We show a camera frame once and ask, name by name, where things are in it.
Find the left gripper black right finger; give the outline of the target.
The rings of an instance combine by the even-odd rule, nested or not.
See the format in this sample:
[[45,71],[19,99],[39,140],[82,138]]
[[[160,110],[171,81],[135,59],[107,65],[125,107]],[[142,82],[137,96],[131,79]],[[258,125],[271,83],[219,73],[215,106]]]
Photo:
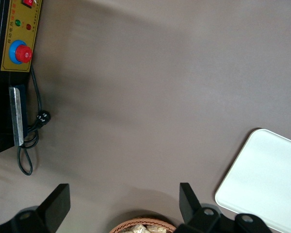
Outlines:
[[179,185],[179,209],[183,223],[177,233],[214,233],[219,220],[218,212],[208,206],[203,207],[189,183]]

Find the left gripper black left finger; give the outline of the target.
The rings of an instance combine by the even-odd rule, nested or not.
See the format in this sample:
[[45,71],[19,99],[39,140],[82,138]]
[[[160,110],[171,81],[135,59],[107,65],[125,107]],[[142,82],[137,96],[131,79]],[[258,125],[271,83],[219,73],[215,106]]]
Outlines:
[[55,233],[70,207],[70,186],[59,184],[39,206],[23,209],[5,223],[7,232]]

